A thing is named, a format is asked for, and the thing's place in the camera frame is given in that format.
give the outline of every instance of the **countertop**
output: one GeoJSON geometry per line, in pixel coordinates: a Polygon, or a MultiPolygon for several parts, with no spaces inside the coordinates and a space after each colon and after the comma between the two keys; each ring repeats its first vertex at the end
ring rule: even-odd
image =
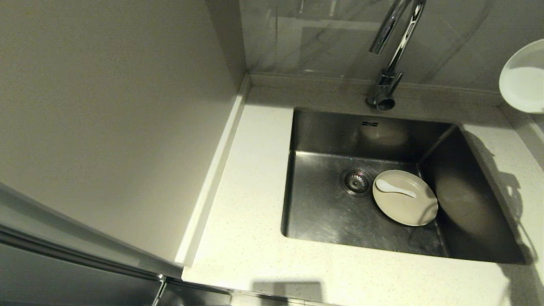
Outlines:
{"type": "Polygon", "coordinates": [[[196,258],[184,268],[183,280],[346,306],[544,301],[539,260],[544,255],[544,174],[497,107],[499,97],[404,86],[397,106],[379,113],[364,105],[358,84],[281,77],[254,77],[253,83],[196,258]],[[503,208],[515,216],[514,227],[533,263],[438,258],[283,236],[294,107],[459,124],[473,135],[469,143],[499,186],[503,208]]]}

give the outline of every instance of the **ceramic spoon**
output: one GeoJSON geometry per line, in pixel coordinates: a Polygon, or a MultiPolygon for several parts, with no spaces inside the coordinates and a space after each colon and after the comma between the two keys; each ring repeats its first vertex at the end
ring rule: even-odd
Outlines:
{"type": "Polygon", "coordinates": [[[376,187],[383,192],[398,192],[398,193],[406,194],[409,197],[413,197],[413,198],[416,197],[415,193],[408,191],[406,189],[395,187],[382,179],[378,179],[376,181],[376,187]]]}

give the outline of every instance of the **sink basin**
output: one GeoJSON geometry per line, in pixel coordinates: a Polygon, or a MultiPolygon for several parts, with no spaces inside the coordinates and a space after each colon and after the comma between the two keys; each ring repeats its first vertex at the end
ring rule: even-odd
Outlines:
{"type": "Polygon", "coordinates": [[[295,110],[281,229],[303,240],[524,263],[471,148],[447,123],[295,110]],[[402,225],[378,208],[373,181],[392,169],[434,191],[439,210],[431,223],[402,225]],[[359,181],[349,187],[352,173],[359,181]]]}

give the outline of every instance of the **faucet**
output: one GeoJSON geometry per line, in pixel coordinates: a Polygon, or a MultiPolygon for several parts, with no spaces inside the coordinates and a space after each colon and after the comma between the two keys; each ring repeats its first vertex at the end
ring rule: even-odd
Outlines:
{"type": "MultiPolygon", "coordinates": [[[[380,54],[384,49],[389,36],[393,32],[400,17],[404,13],[404,10],[408,6],[411,0],[395,0],[387,16],[381,24],[380,30],[374,38],[374,42],[370,47],[370,52],[380,54]]],[[[400,57],[403,55],[406,45],[412,37],[413,31],[416,29],[416,25],[421,18],[423,8],[425,7],[426,0],[414,0],[412,6],[412,15],[408,20],[408,25],[404,30],[403,37],[400,39],[397,50],[395,51],[393,58],[389,62],[387,68],[381,69],[376,79],[376,83],[371,87],[367,96],[367,104],[371,108],[377,108],[381,111],[388,111],[395,106],[395,100],[393,99],[393,92],[404,73],[401,72],[397,75],[395,68],[397,67],[400,57]]]]}

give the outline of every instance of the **plate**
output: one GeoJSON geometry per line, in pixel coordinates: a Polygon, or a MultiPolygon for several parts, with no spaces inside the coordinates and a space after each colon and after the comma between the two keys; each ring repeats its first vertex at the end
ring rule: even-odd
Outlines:
{"type": "Polygon", "coordinates": [[[438,200],[429,185],[417,176],[401,171],[389,170],[374,179],[372,192],[378,207],[391,219],[413,227],[426,225],[438,213],[438,200]],[[397,192],[382,192],[376,181],[382,179],[391,185],[412,191],[416,198],[397,192]]]}
{"type": "Polygon", "coordinates": [[[508,60],[500,73],[499,89],[513,108],[544,113],[544,39],[521,48],[508,60]]]}

